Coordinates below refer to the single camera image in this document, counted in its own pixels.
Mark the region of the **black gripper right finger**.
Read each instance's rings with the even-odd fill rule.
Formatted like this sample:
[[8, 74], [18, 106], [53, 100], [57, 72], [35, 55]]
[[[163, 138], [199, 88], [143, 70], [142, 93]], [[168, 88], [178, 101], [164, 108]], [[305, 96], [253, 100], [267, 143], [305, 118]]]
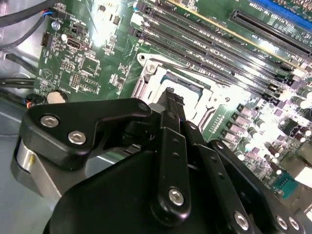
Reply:
[[183, 121], [188, 154], [198, 163], [213, 193], [217, 234], [304, 234], [299, 220], [221, 141], [206, 143], [198, 127]]

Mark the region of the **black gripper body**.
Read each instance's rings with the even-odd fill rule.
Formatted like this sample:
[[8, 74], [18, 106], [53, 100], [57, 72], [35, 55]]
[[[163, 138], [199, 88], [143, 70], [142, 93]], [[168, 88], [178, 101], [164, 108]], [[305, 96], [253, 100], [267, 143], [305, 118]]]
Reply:
[[215, 193], [201, 170], [189, 168], [191, 213], [163, 226], [150, 208], [155, 157], [127, 158], [69, 189], [58, 201], [46, 234], [227, 234]]

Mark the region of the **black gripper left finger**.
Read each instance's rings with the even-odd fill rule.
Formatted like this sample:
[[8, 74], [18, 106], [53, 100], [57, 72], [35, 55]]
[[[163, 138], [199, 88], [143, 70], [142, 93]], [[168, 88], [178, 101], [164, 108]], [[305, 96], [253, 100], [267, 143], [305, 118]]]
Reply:
[[137, 98], [36, 106], [22, 121], [21, 139], [54, 166], [65, 186], [58, 201], [88, 179], [80, 172], [90, 158], [140, 145], [141, 150], [127, 158], [148, 153], [155, 157], [156, 186], [150, 200], [153, 215], [158, 221], [185, 221], [192, 205], [186, 139], [181, 133], [184, 100], [165, 91], [158, 104], [163, 107], [160, 113]]

